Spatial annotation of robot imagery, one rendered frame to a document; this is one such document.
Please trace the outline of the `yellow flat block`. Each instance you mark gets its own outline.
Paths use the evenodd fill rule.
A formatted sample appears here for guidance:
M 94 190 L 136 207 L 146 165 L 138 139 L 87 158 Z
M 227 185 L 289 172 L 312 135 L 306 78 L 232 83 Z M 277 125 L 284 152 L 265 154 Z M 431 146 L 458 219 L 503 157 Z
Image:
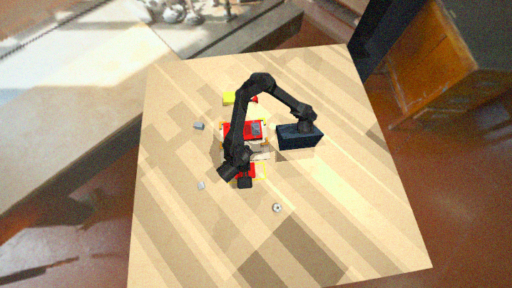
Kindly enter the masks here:
M 223 92 L 223 104 L 233 105 L 235 102 L 235 91 Z

